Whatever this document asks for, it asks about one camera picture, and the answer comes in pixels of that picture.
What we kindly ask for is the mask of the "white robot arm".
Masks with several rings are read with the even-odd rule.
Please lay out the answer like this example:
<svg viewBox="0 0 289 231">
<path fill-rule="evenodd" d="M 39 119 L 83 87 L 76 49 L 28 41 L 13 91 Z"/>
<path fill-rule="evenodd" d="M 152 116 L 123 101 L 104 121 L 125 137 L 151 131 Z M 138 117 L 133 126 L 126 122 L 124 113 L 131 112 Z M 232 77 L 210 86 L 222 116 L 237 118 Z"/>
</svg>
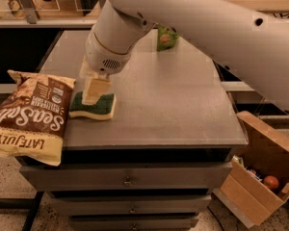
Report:
<svg viewBox="0 0 289 231">
<path fill-rule="evenodd" d="M 87 39 L 82 74 L 121 72 L 156 24 L 289 115 L 289 23 L 224 0 L 106 0 Z"/>
</svg>

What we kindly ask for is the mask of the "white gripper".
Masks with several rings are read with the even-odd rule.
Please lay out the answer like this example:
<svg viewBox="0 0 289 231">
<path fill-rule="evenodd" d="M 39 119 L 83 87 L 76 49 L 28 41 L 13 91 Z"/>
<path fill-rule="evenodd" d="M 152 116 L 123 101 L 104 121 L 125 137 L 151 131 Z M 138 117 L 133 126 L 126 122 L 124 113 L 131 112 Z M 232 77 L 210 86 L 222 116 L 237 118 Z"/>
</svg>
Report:
<svg viewBox="0 0 289 231">
<path fill-rule="evenodd" d="M 93 72 L 108 75 L 120 73 L 130 57 L 130 53 L 118 54 L 110 51 L 98 41 L 94 31 L 90 31 L 86 42 L 85 57 L 79 71 L 79 77 L 85 79 L 82 103 L 94 105 L 111 86 L 108 78 L 93 75 Z"/>
</svg>

